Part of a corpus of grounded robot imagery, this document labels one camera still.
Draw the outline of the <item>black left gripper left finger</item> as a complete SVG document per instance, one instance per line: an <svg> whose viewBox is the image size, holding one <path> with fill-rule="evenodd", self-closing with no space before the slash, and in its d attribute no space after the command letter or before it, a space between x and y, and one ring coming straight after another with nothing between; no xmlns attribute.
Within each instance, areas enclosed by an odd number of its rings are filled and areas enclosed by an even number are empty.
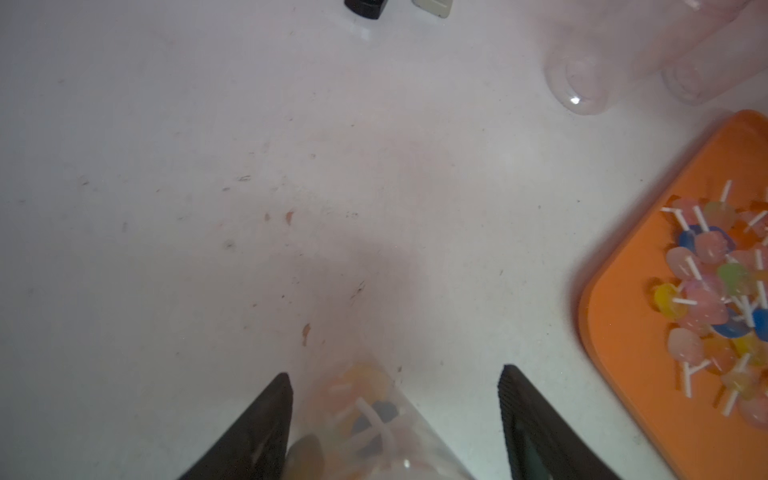
<svg viewBox="0 0 768 480"><path fill-rule="evenodd" d="M278 479L285 465L293 389L282 372L180 478Z"/></svg>

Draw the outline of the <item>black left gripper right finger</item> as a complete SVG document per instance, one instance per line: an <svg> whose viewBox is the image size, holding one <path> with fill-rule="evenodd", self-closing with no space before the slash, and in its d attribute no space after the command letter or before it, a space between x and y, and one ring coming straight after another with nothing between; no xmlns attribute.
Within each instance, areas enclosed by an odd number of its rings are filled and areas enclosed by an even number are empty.
<svg viewBox="0 0 768 480"><path fill-rule="evenodd" d="M515 365L506 365L498 398L508 462L514 479L615 479Z"/></svg>

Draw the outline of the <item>white lid jar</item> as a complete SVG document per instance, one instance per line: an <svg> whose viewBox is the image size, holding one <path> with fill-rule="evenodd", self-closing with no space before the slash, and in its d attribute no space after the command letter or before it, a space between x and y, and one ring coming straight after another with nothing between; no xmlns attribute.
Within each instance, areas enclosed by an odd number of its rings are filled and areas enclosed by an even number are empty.
<svg viewBox="0 0 768 480"><path fill-rule="evenodd" d="M284 479L471 479L378 364L346 362L302 391Z"/></svg>

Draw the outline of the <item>candies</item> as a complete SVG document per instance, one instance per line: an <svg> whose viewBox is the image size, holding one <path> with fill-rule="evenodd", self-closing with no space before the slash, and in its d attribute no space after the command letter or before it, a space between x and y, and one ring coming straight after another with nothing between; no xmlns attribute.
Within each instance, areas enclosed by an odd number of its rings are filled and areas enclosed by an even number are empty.
<svg viewBox="0 0 768 480"><path fill-rule="evenodd" d="M664 259L672 281L651 289L651 304L673 325L666 349L678 364L682 392L693 396L701 372L717 377L717 402L751 426L767 426L767 203L748 208L718 197L675 196L662 212L679 226Z"/></svg>

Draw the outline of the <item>clear candy jar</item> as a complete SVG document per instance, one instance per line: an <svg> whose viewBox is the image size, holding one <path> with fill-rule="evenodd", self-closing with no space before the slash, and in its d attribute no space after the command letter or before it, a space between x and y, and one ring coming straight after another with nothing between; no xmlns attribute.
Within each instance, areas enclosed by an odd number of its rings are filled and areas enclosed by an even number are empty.
<svg viewBox="0 0 768 480"><path fill-rule="evenodd" d="M746 1L605 1L545 64L551 94L571 112L605 112L645 78L735 20Z"/></svg>

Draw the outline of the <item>red lid jar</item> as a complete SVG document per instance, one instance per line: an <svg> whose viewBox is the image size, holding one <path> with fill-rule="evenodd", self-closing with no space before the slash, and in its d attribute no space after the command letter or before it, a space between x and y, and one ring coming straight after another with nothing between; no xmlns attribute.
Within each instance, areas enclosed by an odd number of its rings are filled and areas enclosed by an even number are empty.
<svg viewBox="0 0 768 480"><path fill-rule="evenodd" d="M706 103L767 69L767 19L741 16L662 70L667 90Z"/></svg>

